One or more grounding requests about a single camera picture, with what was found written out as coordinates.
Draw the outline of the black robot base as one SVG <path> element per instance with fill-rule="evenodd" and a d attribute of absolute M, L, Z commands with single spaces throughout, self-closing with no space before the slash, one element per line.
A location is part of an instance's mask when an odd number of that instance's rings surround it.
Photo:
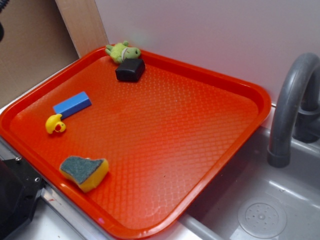
<path fill-rule="evenodd" d="M 43 188 L 41 175 L 22 157 L 0 161 L 0 238 L 30 224 Z"/>

